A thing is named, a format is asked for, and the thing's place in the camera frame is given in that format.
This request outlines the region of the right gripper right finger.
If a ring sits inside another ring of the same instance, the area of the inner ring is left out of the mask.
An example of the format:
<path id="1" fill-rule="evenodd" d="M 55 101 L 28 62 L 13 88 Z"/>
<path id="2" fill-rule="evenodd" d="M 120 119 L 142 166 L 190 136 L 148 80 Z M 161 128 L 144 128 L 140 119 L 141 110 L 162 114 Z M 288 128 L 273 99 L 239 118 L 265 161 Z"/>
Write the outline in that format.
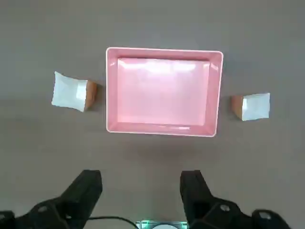
<path id="1" fill-rule="evenodd" d="M 199 170 L 181 173 L 180 194 L 190 229 L 290 228 L 274 211 L 256 209 L 246 215 L 236 203 L 213 196 Z"/>

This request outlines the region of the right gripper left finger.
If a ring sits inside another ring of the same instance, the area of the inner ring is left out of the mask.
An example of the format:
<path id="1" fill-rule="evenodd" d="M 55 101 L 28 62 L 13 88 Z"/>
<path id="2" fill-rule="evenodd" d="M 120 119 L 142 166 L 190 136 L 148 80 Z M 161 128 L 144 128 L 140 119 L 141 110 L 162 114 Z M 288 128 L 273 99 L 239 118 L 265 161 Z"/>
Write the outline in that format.
<path id="1" fill-rule="evenodd" d="M 83 170 L 58 197 L 36 204 L 16 217 L 13 211 L 0 212 L 2 229 L 82 229 L 102 193 L 99 170 Z"/>

